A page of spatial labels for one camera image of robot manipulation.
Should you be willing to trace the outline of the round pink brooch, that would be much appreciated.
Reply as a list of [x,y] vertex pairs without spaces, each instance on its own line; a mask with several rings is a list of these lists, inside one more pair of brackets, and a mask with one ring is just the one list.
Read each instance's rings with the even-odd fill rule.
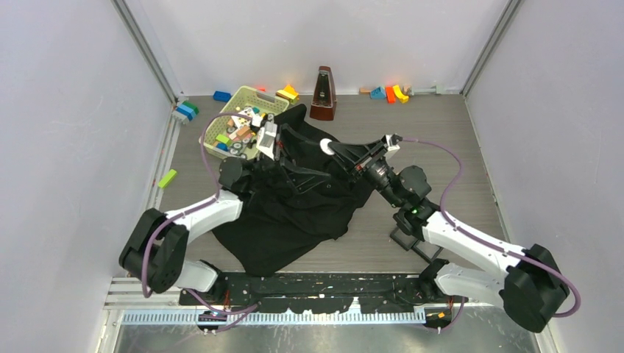
[[330,143],[332,142],[333,141],[329,138],[323,138],[319,141],[319,147],[326,155],[333,156],[335,154],[333,149],[330,147]]

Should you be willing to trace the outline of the black garment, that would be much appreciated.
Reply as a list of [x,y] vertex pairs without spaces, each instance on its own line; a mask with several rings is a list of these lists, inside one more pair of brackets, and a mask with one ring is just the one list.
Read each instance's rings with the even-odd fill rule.
[[319,149],[286,145],[286,150],[295,165],[329,173],[331,178],[299,195],[284,183],[267,182],[252,194],[238,219],[213,230],[249,275],[270,276],[322,241],[340,238],[374,190],[365,180],[350,182]]

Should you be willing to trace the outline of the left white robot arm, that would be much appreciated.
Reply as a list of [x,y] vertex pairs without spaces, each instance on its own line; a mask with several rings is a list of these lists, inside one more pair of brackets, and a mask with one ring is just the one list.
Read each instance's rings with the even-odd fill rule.
[[197,291],[208,304],[218,304],[226,293],[219,271],[204,261],[187,260],[188,244],[237,220],[252,194],[267,183],[300,194],[330,180],[328,173],[296,166],[287,158],[281,139],[288,135],[295,134],[287,126],[262,128],[257,144],[260,156],[223,159],[214,195],[166,213],[155,208],[143,212],[121,251],[119,264],[140,280],[145,297],[178,287]]

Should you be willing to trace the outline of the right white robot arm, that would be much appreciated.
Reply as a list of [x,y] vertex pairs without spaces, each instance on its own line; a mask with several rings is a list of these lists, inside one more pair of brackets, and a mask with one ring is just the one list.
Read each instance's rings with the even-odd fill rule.
[[520,327],[541,332],[552,318],[573,315],[581,306],[574,284],[561,274],[551,252],[539,244],[526,249],[481,232],[454,218],[431,191],[422,168],[411,165],[395,173],[388,157],[399,151],[399,135],[368,144],[324,139],[321,150],[355,180],[365,179],[397,212],[393,218],[405,235],[447,249],[476,265],[464,268],[432,260],[419,275],[420,292],[430,302],[461,296],[505,311]]

